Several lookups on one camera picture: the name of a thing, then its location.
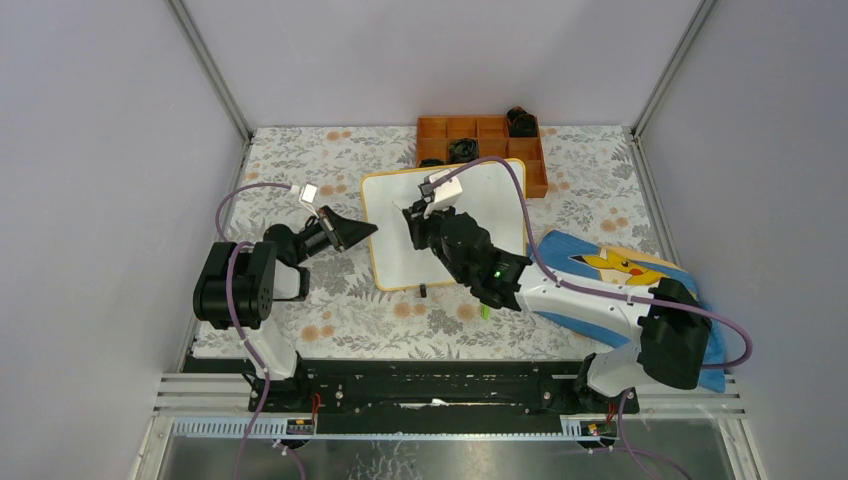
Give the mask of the yellow framed whiteboard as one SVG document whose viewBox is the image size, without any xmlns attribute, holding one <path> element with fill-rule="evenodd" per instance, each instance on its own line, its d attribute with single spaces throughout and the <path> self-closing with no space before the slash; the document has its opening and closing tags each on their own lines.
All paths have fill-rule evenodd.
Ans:
<svg viewBox="0 0 848 480">
<path fill-rule="evenodd" d="M 365 221 L 377 231 L 369 236 L 376 286 L 383 291 L 448 285 L 454 276 L 444 262 L 461 260 L 471 250 L 458 245 L 467 238 L 474 246 L 488 244 L 523 254 L 527 244 L 519 199 L 525 190 L 525 165 L 488 161 L 470 167 L 441 185 L 435 206 L 422 193 L 457 165 L 385 171 L 360 182 Z"/>
</svg>

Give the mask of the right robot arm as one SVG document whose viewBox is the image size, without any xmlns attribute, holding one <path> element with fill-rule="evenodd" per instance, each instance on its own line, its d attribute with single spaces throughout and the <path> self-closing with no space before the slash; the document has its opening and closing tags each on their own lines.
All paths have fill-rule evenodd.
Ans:
<svg viewBox="0 0 848 480">
<path fill-rule="evenodd" d="M 551 270 L 496 247 L 466 213 L 426 209 L 418 200 L 402 211 L 414 249 L 430 251 L 482 304 L 560 315 L 626 337 L 584 360 L 573 386 L 583 410 L 597 412 L 630 387 L 698 386 L 712 323 L 683 283 L 665 277 L 654 286 L 614 285 Z"/>
</svg>

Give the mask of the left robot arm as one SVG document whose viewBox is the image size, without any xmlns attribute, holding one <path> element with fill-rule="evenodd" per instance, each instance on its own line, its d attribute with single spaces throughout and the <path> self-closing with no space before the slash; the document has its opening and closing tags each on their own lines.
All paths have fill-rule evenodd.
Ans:
<svg viewBox="0 0 848 480">
<path fill-rule="evenodd" d="M 217 330 L 235 329 L 255 376 L 275 381 L 272 398 L 285 410 L 299 410 L 311 388 L 296 375 L 300 356 L 277 328 L 263 322 L 275 304 L 306 299 L 306 260 L 329 248 L 343 253 L 377 231 L 372 223 L 344 218 L 324 206 L 297 232 L 274 224 L 255 244 L 216 242 L 194 288 L 194 315 Z"/>
</svg>

